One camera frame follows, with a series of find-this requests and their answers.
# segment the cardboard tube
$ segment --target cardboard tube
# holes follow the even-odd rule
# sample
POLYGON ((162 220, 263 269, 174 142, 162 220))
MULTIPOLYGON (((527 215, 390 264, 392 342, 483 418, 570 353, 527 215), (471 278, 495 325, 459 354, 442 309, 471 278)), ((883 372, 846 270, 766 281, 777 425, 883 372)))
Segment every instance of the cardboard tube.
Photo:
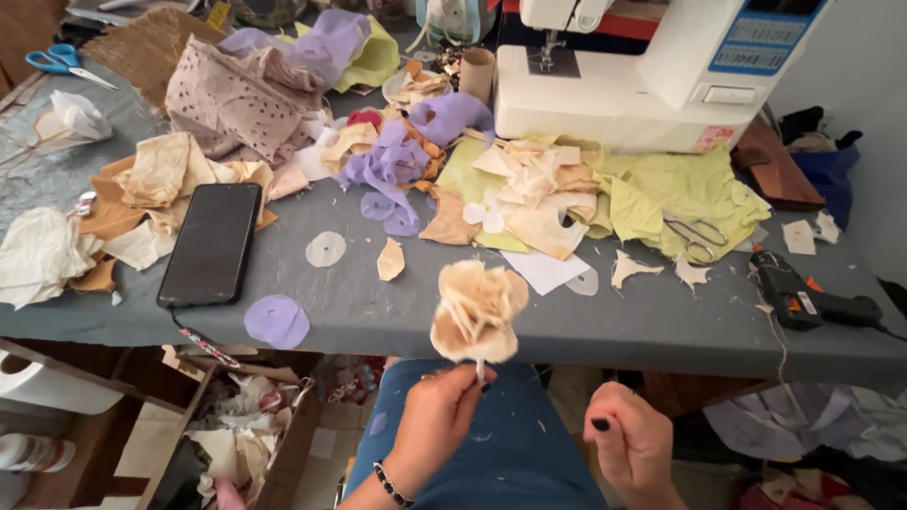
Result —
POLYGON ((494 77, 494 54, 484 48, 473 48, 463 52, 460 61, 460 92, 479 98, 488 104, 492 93, 494 77))

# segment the smartphone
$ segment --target smartphone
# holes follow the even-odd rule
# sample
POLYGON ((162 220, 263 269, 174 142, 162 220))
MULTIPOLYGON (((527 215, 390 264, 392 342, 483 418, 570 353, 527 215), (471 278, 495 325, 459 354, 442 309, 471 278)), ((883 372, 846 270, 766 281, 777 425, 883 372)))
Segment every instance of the smartphone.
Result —
POLYGON ((254 182, 195 189, 158 291, 159 307, 239 301, 261 193, 254 182))

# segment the metal scissors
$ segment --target metal scissors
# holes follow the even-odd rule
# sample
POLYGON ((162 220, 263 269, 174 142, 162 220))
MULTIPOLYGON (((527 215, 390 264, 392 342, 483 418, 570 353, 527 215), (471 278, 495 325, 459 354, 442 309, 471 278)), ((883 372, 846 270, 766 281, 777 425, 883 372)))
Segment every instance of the metal scissors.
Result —
POLYGON ((708 264, 709 262, 715 261, 715 252, 704 243, 707 242, 715 246, 727 246, 729 243, 727 236, 721 229, 701 218, 696 218, 690 223, 684 223, 668 211, 662 211, 662 216, 664 217, 665 224, 668 225, 668 228, 687 241, 687 253, 689 253, 689 256, 692 257, 693 260, 700 264, 708 264), (700 240, 693 239, 691 236, 695 236, 700 240), (700 259, 692 249, 708 253, 708 259, 700 259))
POLYGON ((101 87, 118 91, 113 83, 99 77, 97 74, 85 71, 79 63, 79 54, 71 44, 54 44, 45 52, 31 52, 25 56, 25 61, 42 71, 56 74, 75 74, 89 82, 101 87))

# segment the fingernail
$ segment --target fingernail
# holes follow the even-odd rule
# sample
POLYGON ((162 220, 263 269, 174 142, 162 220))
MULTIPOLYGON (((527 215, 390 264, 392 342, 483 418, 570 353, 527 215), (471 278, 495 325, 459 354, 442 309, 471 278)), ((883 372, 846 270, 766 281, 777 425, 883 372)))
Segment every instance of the fingernail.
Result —
POLYGON ((611 424, 605 418, 593 418, 592 426, 599 432, 608 432, 608 429, 611 428, 611 424))

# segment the white plate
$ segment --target white plate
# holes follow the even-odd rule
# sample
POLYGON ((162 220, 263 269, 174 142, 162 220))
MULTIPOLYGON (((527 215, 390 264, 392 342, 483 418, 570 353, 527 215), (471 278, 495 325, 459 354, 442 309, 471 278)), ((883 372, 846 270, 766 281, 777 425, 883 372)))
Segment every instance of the white plate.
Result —
MULTIPOLYGON (((429 76, 438 75, 438 73, 432 71, 423 71, 423 73, 428 74, 429 76)), ((403 74, 404 72, 401 70, 397 72, 397 74, 394 74, 390 78, 387 78, 384 84, 381 85, 381 94, 385 97, 385 101, 387 101, 388 103, 393 101, 391 99, 391 96, 396 95, 396 93, 400 92, 400 87, 403 86, 403 74)), ((444 92, 442 92, 440 95, 447 95, 449 93, 452 93, 453 91, 454 88, 450 85, 450 83, 448 83, 447 88, 445 88, 444 92)))

